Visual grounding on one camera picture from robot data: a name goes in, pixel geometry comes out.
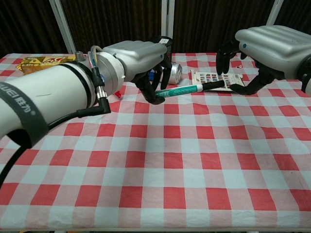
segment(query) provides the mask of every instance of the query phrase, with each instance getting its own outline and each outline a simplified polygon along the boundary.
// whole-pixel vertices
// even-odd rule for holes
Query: white pole
[[[281,9],[281,6],[283,4],[284,0],[275,0],[273,7],[271,9],[269,18],[267,20],[267,25],[274,25],[274,22],[276,21],[276,17]]]
[[[173,38],[175,0],[169,0],[169,20],[167,36]]]
[[[167,36],[167,1],[162,0],[161,10],[161,35]]]
[[[76,47],[72,39],[69,26],[67,24],[66,16],[60,0],[50,0],[50,4],[56,18],[59,30],[62,34],[68,53],[75,53]]]

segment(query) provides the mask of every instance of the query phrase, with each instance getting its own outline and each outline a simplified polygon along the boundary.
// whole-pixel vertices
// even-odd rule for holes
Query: table
[[[0,61],[0,81],[22,76],[29,54]],[[215,72],[214,53],[175,54]],[[246,83],[254,62],[229,72]],[[300,82],[256,95],[194,93],[146,103],[132,83],[112,113],[73,119],[18,160],[0,192],[0,228],[290,230],[311,228],[311,98]],[[0,141],[0,169],[18,148]]]

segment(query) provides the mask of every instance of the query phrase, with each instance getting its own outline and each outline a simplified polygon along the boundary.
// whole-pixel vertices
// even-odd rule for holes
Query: marker
[[[212,90],[212,89],[220,88],[224,86],[225,86],[225,82],[221,80],[221,81],[210,82],[210,83],[202,83],[202,84],[181,86],[181,87],[176,87],[176,88],[171,88],[171,89],[166,89],[166,90],[160,90],[160,91],[156,91],[155,95],[161,96],[161,97],[179,96],[179,95],[184,95],[184,94],[189,94],[189,93],[194,93],[194,92],[208,91],[208,90]]]

